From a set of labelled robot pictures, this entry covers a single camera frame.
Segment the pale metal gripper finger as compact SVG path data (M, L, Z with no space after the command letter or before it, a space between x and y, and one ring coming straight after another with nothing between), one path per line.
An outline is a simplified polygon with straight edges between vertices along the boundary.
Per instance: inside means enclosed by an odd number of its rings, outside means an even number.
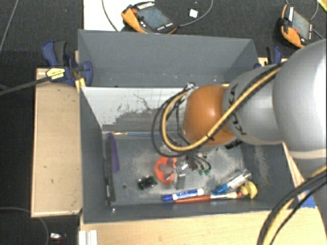
M185 162L173 162L166 165L165 180L177 181L178 178L184 176L184 171L188 167Z
M175 175L175 188L176 190L184 189L186 174L183 172L176 173Z

